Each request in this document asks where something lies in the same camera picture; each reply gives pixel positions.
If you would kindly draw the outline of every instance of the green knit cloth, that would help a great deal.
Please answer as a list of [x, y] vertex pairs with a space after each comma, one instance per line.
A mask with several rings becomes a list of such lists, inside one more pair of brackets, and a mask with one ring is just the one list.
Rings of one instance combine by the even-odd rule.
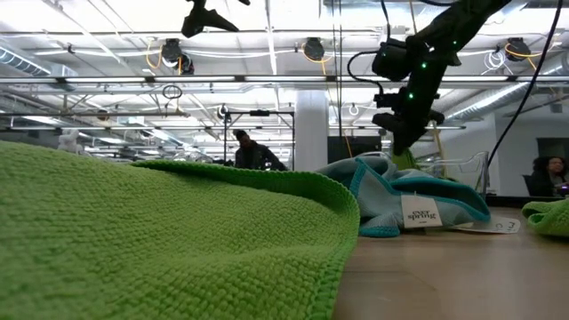
[[330, 318], [358, 223], [316, 173], [0, 142], [0, 318]]
[[569, 200], [526, 204], [522, 213], [527, 224], [545, 236], [569, 236]]

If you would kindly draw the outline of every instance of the woman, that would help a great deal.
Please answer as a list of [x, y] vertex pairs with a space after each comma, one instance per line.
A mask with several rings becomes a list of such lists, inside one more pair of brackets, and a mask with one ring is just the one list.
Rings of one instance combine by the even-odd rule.
[[559, 156], [542, 156], [533, 160], [529, 179], [530, 196], [563, 196], [569, 188], [565, 160]]

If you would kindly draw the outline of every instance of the white paper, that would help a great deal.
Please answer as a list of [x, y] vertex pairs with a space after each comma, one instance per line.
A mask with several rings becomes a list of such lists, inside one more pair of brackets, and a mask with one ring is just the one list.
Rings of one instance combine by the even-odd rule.
[[490, 221], [474, 221], [472, 226], [455, 226], [458, 230], [469, 232], [497, 233], [497, 234], [516, 234], [521, 224], [517, 219], [492, 216]]
[[434, 199], [424, 196], [401, 196], [405, 228], [441, 227], [443, 222]]

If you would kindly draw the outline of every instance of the man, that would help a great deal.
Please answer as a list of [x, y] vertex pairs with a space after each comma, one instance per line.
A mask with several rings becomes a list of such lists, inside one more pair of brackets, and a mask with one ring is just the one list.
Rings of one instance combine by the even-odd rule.
[[249, 138], [247, 132], [243, 130], [235, 130], [233, 134], [239, 141], [239, 150], [235, 153], [235, 167], [266, 170], [267, 163], [270, 163], [272, 171], [286, 171], [286, 167], [281, 164], [278, 158], [273, 154], [267, 146], [258, 144]]

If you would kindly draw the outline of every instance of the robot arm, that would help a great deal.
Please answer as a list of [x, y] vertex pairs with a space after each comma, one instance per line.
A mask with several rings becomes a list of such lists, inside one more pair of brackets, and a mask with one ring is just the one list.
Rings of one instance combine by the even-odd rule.
[[373, 72], [399, 82], [409, 76], [399, 93], [377, 95], [379, 107], [391, 107], [394, 115], [378, 114], [373, 123], [393, 132], [394, 153], [409, 148], [426, 131], [430, 120], [444, 116], [431, 111], [448, 66], [460, 66], [460, 51], [486, 20], [511, 0], [459, 0], [439, 14], [426, 28], [405, 42], [388, 39], [373, 61]]

